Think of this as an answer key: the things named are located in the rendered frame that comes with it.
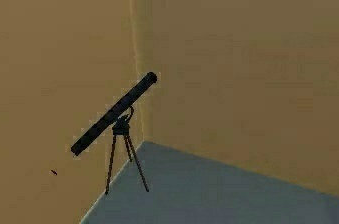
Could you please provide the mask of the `black telescope on tripod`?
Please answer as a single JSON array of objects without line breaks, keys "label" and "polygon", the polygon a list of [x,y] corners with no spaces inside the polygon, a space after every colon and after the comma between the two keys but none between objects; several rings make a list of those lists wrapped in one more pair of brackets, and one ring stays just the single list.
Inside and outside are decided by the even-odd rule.
[{"label": "black telescope on tripod", "polygon": [[156,82],[158,77],[154,72],[148,72],[135,86],[122,96],[95,124],[93,124],[72,146],[70,151],[79,156],[86,150],[110,125],[112,127],[112,145],[109,158],[109,168],[105,194],[109,193],[113,171],[117,137],[122,136],[130,162],[135,162],[143,186],[149,191],[147,180],[130,136],[130,120],[134,115],[133,104]]}]

